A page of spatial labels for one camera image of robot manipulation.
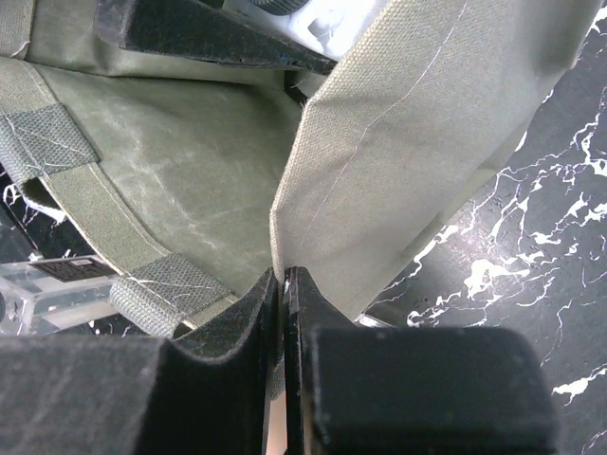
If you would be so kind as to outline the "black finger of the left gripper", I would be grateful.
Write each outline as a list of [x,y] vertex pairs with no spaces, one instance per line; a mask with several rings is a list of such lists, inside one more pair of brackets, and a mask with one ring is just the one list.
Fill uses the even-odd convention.
[[123,50],[205,63],[324,76],[337,64],[215,1],[98,1],[94,29],[104,42]]

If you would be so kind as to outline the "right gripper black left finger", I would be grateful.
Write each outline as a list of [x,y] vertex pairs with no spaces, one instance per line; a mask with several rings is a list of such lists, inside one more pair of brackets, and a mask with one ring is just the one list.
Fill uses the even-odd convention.
[[5,454],[262,454],[277,282],[176,340],[1,340]]

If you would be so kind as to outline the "olive green canvas bag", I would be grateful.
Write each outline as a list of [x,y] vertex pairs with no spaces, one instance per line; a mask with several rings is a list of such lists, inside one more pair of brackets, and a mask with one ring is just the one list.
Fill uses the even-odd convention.
[[144,331],[200,326],[272,268],[356,318],[508,161],[599,1],[215,1],[334,60],[123,50],[98,1],[1,5],[1,164],[119,274]]

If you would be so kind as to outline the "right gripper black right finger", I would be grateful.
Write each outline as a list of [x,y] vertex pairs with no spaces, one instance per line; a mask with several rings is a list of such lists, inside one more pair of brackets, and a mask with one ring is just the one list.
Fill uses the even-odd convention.
[[310,273],[285,281],[291,454],[554,454],[559,418],[527,340],[500,327],[356,325]]

